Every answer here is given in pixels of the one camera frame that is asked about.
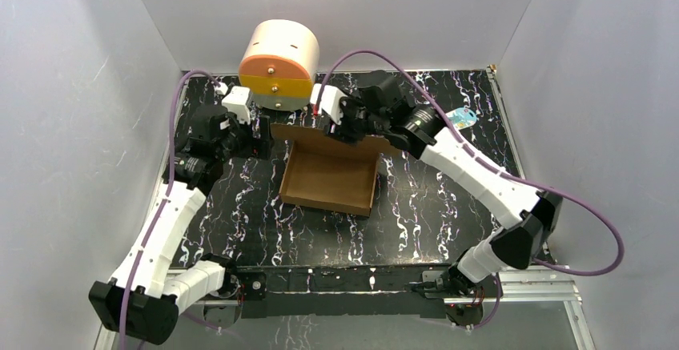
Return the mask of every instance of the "white wall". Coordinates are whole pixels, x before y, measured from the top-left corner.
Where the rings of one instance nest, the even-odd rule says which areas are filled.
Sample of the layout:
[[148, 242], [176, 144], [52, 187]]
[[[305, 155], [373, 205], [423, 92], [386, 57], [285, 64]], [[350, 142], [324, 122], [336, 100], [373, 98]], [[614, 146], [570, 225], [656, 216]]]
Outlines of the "white wall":
[[[679, 344], [679, 0], [532, 0], [499, 65], [529, 178], [591, 200], [620, 228], [621, 267], [580, 278], [597, 348]], [[615, 243], [566, 207], [550, 241], [573, 268]]]
[[[479, 68], [500, 61], [530, 0], [143, 0], [179, 67], [233, 73], [262, 21], [291, 19], [320, 44], [319, 70], [369, 47], [405, 68]], [[342, 70], [384, 67], [353, 58]]]
[[0, 0], [0, 348], [91, 348], [179, 68], [141, 0]]

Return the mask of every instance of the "cable connector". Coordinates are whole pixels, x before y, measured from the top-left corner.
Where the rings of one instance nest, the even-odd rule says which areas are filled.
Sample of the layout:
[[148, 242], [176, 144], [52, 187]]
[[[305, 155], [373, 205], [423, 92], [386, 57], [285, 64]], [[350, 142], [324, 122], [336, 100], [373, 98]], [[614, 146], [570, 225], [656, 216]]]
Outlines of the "cable connector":
[[215, 86], [215, 94], [226, 96], [228, 91], [229, 91], [229, 85], [226, 84], [225, 82], [219, 82], [219, 85]]

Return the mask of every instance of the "open box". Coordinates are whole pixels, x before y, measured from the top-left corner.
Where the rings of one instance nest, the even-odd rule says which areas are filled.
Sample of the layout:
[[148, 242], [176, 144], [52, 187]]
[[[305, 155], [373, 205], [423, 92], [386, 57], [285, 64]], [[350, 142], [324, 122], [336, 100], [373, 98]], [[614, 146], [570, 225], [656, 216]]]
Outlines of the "open box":
[[315, 128], [271, 125], [275, 139], [293, 141], [280, 186], [285, 203], [370, 215], [380, 153], [399, 151], [380, 137], [355, 146], [328, 138]]

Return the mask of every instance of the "table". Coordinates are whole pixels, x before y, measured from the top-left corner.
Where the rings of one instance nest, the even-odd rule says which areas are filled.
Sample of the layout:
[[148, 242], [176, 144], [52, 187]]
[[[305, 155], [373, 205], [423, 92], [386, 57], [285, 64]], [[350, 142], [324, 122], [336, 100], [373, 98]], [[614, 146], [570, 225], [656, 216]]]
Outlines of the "table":
[[[463, 136], [490, 159], [517, 175], [518, 169], [501, 105], [486, 70], [410, 73], [445, 111], [468, 107], [477, 115]], [[356, 88], [357, 73], [334, 74], [330, 84]], [[230, 86], [235, 76], [219, 78]], [[399, 77], [404, 90], [414, 90]], [[423, 99], [415, 94], [416, 101]], [[177, 136], [187, 119], [206, 103], [218, 104], [206, 78], [192, 78], [186, 89]], [[260, 110], [273, 123], [319, 126], [310, 109], [296, 112]], [[324, 266], [439, 264], [454, 262], [468, 247], [499, 225], [490, 212], [438, 170], [403, 153], [380, 160], [370, 217], [283, 204], [280, 183], [291, 143], [277, 142], [271, 160], [232, 159], [196, 214], [173, 260], [191, 266], [208, 252], [229, 256], [239, 266]]]

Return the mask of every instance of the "black marble table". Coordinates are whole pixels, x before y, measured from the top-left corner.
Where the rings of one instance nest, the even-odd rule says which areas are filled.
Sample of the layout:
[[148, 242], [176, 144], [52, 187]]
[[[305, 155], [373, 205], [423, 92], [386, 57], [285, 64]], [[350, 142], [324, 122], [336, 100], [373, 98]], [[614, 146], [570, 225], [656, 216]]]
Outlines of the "black marble table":
[[[334, 74], [330, 84], [356, 87], [358, 74]], [[517, 174], [498, 102], [485, 70], [412, 73], [446, 111], [468, 107], [478, 121], [464, 137], [507, 171]], [[222, 77], [229, 85], [237, 77]], [[404, 79], [405, 90], [414, 90]], [[416, 101], [422, 98], [415, 94]], [[187, 118], [204, 103], [220, 103], [206, 78], [192, 78], [177, 135], [190, 132]], [[319, 126], [310, 109], [259, 110], [274, 123]], [[498, 228], [490, 212], [462, 187], [403, 153], [380, 161], [370, 217], [284, 204], [279, 188], [291, 144], [277, 142], [270, 161], [232, 159], [196, 214], [173, 260], [187, 267], [208, 252], [240, 266], [350, 266], [451, 263]]]

